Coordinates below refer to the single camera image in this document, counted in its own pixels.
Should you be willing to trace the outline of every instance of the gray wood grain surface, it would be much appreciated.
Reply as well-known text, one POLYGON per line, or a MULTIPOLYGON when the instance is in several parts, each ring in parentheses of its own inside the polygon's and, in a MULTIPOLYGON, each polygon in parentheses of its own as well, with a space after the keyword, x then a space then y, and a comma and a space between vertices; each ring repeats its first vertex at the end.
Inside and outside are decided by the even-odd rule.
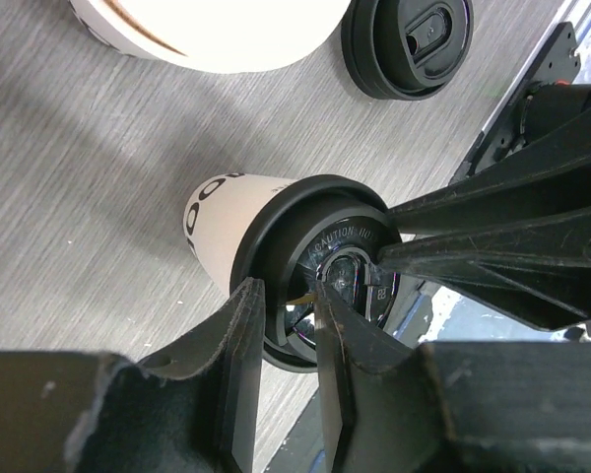
MULTIPOLYGON (((442 186, 561 0, 476 0, 472 50, 418 102, 371 101, 337 35, 298 64, 216 76, 118 55, 60 0, 0 0, 0 349, 138 359, 224 298, 186 247, 185 200, 224 171, 342 174, 390 204, 442 186)), ((316 384, 265 366, 255 470, 316 384)))

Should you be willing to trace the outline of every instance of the paper cup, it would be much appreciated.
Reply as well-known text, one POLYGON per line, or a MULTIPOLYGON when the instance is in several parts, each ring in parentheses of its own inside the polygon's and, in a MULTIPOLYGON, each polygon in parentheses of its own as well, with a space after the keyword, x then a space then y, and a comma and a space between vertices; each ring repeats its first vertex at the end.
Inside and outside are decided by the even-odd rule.
POLYGON ((205 72, 261 72, 310 54, 350 0, 68 0, 121 53, 205 72))
POLYGON ((265 359, 285 370, 309 372, 316 368, 312 304, 293 300, 305 299, 316 281, 331 284, 350 304, 357 303, 351 298, 359 284, 361 313, 374 315, 379 326, 386 320, 397 275, 376 284, 367 280, 378 249, 400 241, 386 210, 370 188, 337 175, 293 181, 232 173, 199 186, 186 206, 183 227, 225 295, 246 277, 265 281, 265 359))

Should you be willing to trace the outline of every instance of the white paper cup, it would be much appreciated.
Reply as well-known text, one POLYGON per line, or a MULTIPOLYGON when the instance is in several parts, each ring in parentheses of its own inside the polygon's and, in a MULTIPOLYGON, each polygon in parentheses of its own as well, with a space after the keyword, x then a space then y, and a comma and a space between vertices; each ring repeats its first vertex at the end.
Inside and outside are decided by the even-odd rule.
POLYGON ((121 53, 230 74, 299 61, 339 25, 350 0, 68 0, 121 53))
MULTIPOLYGON (((246 277, 265 281, 265 359, 285 370, 310 372, 316 360, 314 328, 297 322, 310 305, 295 307, 292 301, 314 291, 316 281, 333 284, 348 298, 353 294, 350 285, 361 281, 360 294, 367 292, 364 315, 376 314, 377 324, 384 323, 380 314, 387 318, 396 276, 379 280, 376 294, 363 278, 381 245, 400 241, 385 211, 373 190, 337 175, 294 181, 232 173, 195 190, 183 227, 200 263, 225 295, 246 277), (359 271, 356 279, 351 271, 359 271)), ((361 304, 358 299, 350 304, 361 304)))

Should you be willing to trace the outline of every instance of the brown stripe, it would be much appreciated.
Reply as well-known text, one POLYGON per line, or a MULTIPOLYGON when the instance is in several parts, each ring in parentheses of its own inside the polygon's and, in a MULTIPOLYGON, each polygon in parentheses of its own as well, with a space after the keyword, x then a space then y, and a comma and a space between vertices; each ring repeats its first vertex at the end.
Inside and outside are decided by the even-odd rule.
POLYGON ((176 54, 180 54, 180 55, 182 55, 184 57, 187 57, 186 54, 182 53, 181 51, 178 51, 174 47, 169 46, 164 41, 162 41, 158 37, 154 36, 153 34, 151 34, 150 32, 148 32, 147 30, 145 30, 131 15, 129 15, 129 13, 127 13, 125 11, 124 8, 122 8, 121 5, 118 4, 118 1, 117 0, 104 0, 104 2, 105 2, 105 5, 107 5, 111 10, 113 10, 113 12, 116 15, 118 15, 122 20, 124 20, 124 22, 127 25, 129 25, 131 28, 133 28, 134 30, 136 30, 136 32, 138 32, 142 36, 150 39, 155 44, 158 44, 161 47, 163 47, 165 49, 168 49, 169 51, 172 51, 172 52, 174 52, 176 54))

